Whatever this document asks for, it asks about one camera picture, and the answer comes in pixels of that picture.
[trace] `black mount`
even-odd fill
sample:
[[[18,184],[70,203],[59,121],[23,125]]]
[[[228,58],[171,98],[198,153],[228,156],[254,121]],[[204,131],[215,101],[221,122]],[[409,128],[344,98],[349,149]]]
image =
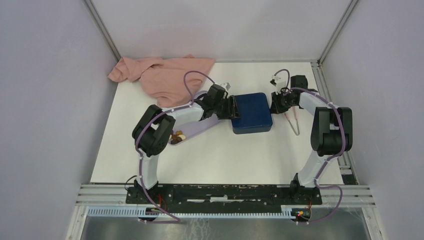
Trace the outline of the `black mount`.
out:
[[[159,183],[149,189],[148,194],[155,203],[159,203],[161,196],[170,213],[281,213],[281,205],[323,204],[318,188],[300,187],[293,183],[290,186]],[[227,198],[229,201],[219,202],[213,198]],[[136,180],[134,186],[128,188],[125,203],[150,203]]]
[[[201,97],[202,99],[199,97],[194,101],[203,109],[200,120],[210,118],[212,114],[216,114],[221,120],[241,117],[235,97],[233,95],[228,97],[228,92],[222,86],[213,84]]]
[[[132,131],[132,138],[137,141],[142,130],[160,113],[162,113],[162,109],[160,107],[150,105]],[[156,119],[153,124],[158,125],[157,129],[155,130],[152,126],[149,126],[138,144],[138,148],[142,149],[143,152],[146,153],[147,157],[158,155],[165,149],[170,135],[172,134],[175,119],[172,116],[164,114]]]

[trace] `metal corner post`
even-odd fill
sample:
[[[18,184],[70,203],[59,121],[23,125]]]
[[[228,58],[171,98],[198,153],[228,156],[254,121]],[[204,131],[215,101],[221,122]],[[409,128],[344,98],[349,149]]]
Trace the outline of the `metal corner post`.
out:
[[[121,54],[119,53],[117,47],[115,46],[115,43],[112,40],[112,37],[108,32],[108,29],[103,23],[102,18],[99,15],[99,12],[97,12],[97,9],[93,4],[93,1],[92,0],[82,0],[82,1],[84,2],[84,5],[87,7],[87,10],[90,13],[91,17],[93,18],[94,23],[96,24],[98,30],[100,31],[101,35],[106,41],[106,44],[109,46],[110,51],[112,52],[113,56],[118,62],[119,59],[121,59]]]
[[[351,0],[349,2],[349,5],[347,6],[346,10],[344,11],[343,15],[341,16],[340,21],[338,22],[337,26],[335,27],[330,39],[328,40],[327,44],[324,47],[324,50],[321,53],[321,56],[319,56],[318,63],[321,65],[326,60],[327,55],[329,54],[331,48],[333,47],[333,44],[339,37],[341,31],[346,25],[346,22],[348,21],[349,17],[351,16],[352,12],[354,11],[355,7],[358,5],[360,0]]]

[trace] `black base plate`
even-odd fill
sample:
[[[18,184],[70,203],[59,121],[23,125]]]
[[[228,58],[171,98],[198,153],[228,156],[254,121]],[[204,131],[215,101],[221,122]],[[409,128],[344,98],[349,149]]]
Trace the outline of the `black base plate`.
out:
[[[128,188],[125,202],[150,204],[141,186],[137,182],[135,185]],[[281,213],[281,205],[323,204],[318,188],[303,187],[293,193],[288,185],[157,184],[148,193],[157,204],[160,195],[170,213]]]

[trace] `white table surface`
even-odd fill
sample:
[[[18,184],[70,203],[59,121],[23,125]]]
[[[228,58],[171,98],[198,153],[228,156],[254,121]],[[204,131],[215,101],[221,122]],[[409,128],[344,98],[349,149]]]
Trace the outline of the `white table surface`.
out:
[[[218,84],[229,82],[230,95],[263,92],[271,105],[274,86],[269,81],[281,68],[292,76],[305,75],[309,88],[317,89],[308,62],[216,63],[209,76]],[[279,76],[287,77],[284,72]],[[202,90],[210,85],[206,80]],[[155,103],[140,82],[118,84],[92,183],[124,183],[138,174],[139,158],[131,134],[147,107]],[[291,110],[288,114],[293,119]],[[312,151],[313,116],[302,109],[297,116],[300,136],[295,136],[283,114],[273,114],[269,132],[237,135],[226,120],[177,146],[168,145],[159,156],[158,180],[164,184],[289,184]],[[328,166],[321,183],[343,184],[337,161]]]

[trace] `gray floor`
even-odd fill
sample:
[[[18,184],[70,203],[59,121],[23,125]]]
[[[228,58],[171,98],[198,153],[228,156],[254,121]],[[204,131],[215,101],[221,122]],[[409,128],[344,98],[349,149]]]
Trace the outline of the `gray floor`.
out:
[[[314,209],[312,218],[328,214]],[[296,226],[288,219],[184,219],[144,224],[134,218],[88,217],[83,240],[369,240],[360,208],[340,209],[322,222]]]

